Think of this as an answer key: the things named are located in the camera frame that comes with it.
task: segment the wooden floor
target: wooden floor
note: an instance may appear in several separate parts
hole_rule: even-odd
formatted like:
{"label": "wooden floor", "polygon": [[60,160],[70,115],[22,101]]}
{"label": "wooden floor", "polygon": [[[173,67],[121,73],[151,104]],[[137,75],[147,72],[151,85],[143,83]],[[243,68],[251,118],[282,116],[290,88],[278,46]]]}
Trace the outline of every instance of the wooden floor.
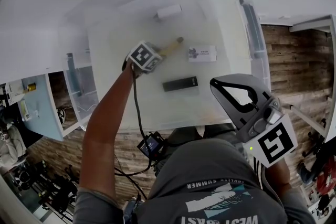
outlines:
{"label": "wooden floor", "polygon": [[[328,116],[329,103],[333,85],[333,51],[331,37],[321,31],[307,30],[290,33],[288,27],[263,26],[267,45],[271,75],[271,89],[282,103],[284,111],[290,115],[296,132],[299,146],[287,158],[290,167],[291,183],[298,187],[302,182],[296,175],[296,167],[303,160],[302,152],[312,145],[308,132],[313,131],[303,120],[289,110],[289,104],[296,105],[317,121]],[[162,133],[170,134],[171,130]],[[64,168],[71,164],[80,172],[81,142],[83,131],[75,130],[57,142],[43,137],[29,151],[32,162],[44,159],[55,173],[64,175]],[[137,149],[141,140],[139,133],[120,133],[116,139],[115,154],[124,172],[136,172],[147,167],[148,160]],[[308,166],[312,165],[314,156],[305,159]],[[134,176],[134,180],[149,192],[155,177],[152,170]],[[124,177],[116,178],[118,201],[123,202],[138,192]]]}

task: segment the clear plastic bin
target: clear plastic bin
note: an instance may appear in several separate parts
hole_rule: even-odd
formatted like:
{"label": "clear plastic bin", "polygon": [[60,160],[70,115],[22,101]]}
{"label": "clear plastic bin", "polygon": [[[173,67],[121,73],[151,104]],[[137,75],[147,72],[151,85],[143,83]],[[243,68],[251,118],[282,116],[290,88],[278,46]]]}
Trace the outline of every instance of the clear plastic bin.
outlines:
{"label": "clear plastic bin", "polygon": [[[157,11],[172,5],[182,11],[157,20]],[[270,86],[266,46],[250,0],[85,0],[59,27],[64,73],[78,120],[84,124],[89,119],[140,40],[163,48],[180,36],[183,45],[154,73],[137,80],[144,129],[230,121],[210,91],[213,77],[249,73]],[[215,45],[217,61],[188,62],[188,48],[195,45]],[[197,76],[198,87],[163,91],[162,83],[192,76]],[[246,101],[238,91],[233,95]],[[133,94],[120,128],[139,128]]]}

